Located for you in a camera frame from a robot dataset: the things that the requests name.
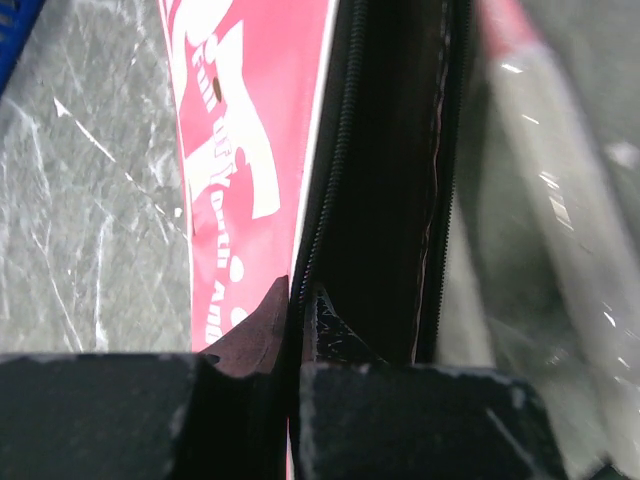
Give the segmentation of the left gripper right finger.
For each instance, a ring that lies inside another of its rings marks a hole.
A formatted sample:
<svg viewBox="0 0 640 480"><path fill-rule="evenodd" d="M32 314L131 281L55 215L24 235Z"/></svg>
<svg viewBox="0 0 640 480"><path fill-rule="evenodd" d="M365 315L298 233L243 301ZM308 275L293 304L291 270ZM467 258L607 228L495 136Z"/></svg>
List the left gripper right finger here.
<svg viewBox="0 0 640 480"><path fill-rule="evenodd" d="M563 479L540 396L489 368L393 366L336 314L326 290L305 312L299 479Z"/></svg>

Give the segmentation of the pink racket cover bag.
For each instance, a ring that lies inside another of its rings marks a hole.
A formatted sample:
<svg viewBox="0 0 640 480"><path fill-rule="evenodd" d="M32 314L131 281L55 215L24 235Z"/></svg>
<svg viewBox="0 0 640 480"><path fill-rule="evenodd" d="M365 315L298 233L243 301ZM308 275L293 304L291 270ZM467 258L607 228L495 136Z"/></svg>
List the pink racket cover bag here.
<svg viewBox="0 0 640 480"><path fill-rule="evenodd" d="M383 359L434 355L467 1L163 1L191 347L259 326L277 280Z"/></svg>

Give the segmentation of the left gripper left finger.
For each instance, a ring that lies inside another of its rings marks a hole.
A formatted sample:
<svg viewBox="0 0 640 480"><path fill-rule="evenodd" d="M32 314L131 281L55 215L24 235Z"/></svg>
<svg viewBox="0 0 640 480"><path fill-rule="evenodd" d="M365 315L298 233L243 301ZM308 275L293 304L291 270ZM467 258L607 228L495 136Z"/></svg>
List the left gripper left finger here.
<svg viewBox="0 0 640 480"><path fill-rule="evenodd" d="M198 354L1 358L5 479L281 479L289 285Z"/></svg>

